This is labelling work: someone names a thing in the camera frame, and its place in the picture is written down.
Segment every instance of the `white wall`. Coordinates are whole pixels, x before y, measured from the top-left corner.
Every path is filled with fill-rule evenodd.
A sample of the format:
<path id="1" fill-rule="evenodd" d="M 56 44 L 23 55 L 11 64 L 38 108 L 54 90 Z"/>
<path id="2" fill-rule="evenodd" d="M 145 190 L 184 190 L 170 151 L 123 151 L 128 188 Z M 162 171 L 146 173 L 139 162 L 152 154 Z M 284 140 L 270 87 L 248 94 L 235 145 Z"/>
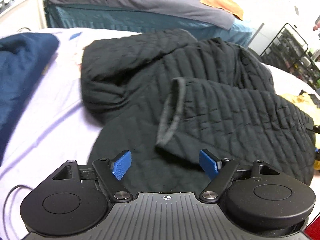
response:
<path id="1" fill-rule="evenodd" d="M 274 38 L 281 27 L 289 22 L 306 40 L 318 40 L 318 33 L 312 30 L 320 15 L 320 0 L 234 0 L 244 9 L 244 18 L 252 21 L 257 29 L 262 22 L 262 30 L 249 46 L 260 54 Z M 299 9 L 296 15 L 294 6 Z"/>

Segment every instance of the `jacket sleeve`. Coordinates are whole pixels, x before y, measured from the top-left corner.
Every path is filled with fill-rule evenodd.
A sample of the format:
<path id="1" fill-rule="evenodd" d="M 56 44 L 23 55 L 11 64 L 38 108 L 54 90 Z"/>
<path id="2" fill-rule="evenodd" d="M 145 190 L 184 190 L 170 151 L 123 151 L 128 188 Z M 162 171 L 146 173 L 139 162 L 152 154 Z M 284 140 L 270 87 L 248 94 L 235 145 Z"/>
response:
<path id="1" fill-rule="evenodd" d="M 86 108 L 105 123 L 148 83 L 153 61 L 193 42 L 196 39 L 181 29 L 94 41 L 84 50 L 81 68 Z"/>

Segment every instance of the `red object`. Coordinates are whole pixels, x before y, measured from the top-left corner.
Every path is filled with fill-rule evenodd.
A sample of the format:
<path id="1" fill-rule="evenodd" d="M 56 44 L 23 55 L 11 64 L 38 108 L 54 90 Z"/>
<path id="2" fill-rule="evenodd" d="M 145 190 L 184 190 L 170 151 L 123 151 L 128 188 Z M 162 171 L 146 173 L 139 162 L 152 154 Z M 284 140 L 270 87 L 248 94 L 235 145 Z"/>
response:
<path id="1" fill-rule="evenodd" d="M 312 240 L 320 240 L 320 217 L 318 217 L 304 231 Z"/>

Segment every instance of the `orange towel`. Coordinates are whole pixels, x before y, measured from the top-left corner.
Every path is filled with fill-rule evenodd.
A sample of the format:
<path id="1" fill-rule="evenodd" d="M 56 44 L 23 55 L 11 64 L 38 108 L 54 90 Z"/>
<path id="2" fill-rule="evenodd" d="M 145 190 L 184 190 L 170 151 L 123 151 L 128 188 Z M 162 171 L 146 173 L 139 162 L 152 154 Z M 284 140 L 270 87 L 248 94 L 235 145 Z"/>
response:
<path id="1" fill-rule="evenodd" d="M 243 20 L 243 10 L 233 0 L 201 0 L 200 2 L 211 7 L 224 9 L 225 11 L 232 13 L 240 20 Z"/>

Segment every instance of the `silver bolt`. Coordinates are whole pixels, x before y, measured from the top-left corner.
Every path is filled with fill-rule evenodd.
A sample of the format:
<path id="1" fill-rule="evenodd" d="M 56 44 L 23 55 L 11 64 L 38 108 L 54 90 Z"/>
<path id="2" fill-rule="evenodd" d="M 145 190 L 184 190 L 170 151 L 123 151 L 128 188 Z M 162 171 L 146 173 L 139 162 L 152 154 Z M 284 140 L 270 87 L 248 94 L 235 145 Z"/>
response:
<path id="1" fill-rule="evenodd" d="M 120 199 L 120 200 L 124 200 L 130 197 L 130 193 L 126 192 L 126 191 L 118 191 L 115 193 L 115 198 L 116 199 Z"/>
<path id="2" fill-rule="evenodd" d="M 202 193 L 202 196 L 205 199 L 213 200 L 213 199 L 216 199 L 218 197 L 218 193 L 216 193 L 214 191 L 206 191 L 206 192 Z"/>

